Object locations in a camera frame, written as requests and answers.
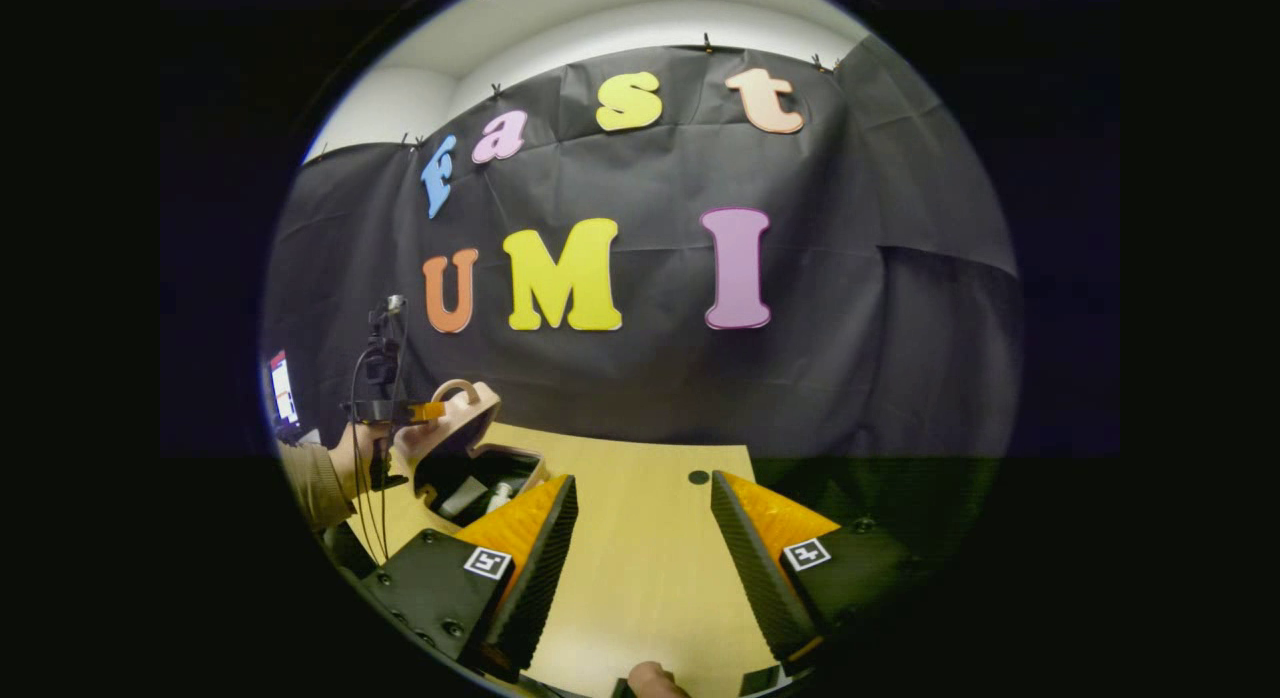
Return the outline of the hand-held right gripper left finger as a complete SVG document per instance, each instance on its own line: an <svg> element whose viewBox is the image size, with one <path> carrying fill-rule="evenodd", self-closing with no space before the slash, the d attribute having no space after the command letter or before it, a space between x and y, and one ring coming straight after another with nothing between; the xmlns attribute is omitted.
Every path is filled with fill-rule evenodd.
<svg viewBox="0 0 1280 698"><path fill-rule="evenodd" d="M554 476L453 535L421 530L358 584L410 639L516 683L538 649L577 516L576 480Z"/></svg>

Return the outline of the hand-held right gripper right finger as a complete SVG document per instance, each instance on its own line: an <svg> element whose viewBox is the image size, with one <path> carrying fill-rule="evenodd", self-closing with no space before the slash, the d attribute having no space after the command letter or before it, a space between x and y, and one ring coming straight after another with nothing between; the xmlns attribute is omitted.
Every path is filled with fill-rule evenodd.
<svg viewBox="0 0 1280 698"><path fill-rule="evenodd" d="M710 474L710 512L765 644L791 675L882 629L927 575L877 523L837 524L732 473Z"/></svg>

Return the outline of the small pink suitcase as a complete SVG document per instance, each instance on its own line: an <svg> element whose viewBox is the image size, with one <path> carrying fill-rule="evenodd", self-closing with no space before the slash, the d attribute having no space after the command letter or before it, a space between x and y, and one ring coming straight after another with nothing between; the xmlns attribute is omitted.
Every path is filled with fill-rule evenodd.
<svg viewBox="0 0 1280 698"><path fill-rule="evenodd" d="M444 402L445 415L399 430L390 452L390 474L407 480L410 494L425 512L430 528L456 534L486 516L486 503L498 482L507 482L518 491L515 501L549 480L541 453L492 438L498 428L502 398L488 384L454 379L440 386L430 401ZM486 496L456 520L439 516L440 502L466 476L486 484Z"/></svg>

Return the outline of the computer monitor screen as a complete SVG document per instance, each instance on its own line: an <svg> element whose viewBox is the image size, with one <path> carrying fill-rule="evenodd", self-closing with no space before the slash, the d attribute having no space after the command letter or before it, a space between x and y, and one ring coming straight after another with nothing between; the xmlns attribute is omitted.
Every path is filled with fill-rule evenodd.
<svg viewBox="0 0 1280 698"><path fill-rule="evenodd" d="M300 411L294 400L288 356L278 350L265 362L268 402L273 425L280 430L300 428Z"/></svg>

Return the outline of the black backdrop cloth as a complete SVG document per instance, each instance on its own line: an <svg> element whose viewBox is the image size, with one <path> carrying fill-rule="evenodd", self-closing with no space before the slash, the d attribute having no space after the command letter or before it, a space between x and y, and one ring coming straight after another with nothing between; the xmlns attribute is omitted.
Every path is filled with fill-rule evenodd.
<svg viewBox="0 0 1280 698"><path fill-rule="evenodd" d="M754 459L995 456L1021 284L970 141L860 38L832 72L632 47L502 88L420 146L307 161L260 350L339 426L369 312L404 298L404 388L484 382L500 419Z"/></svg>

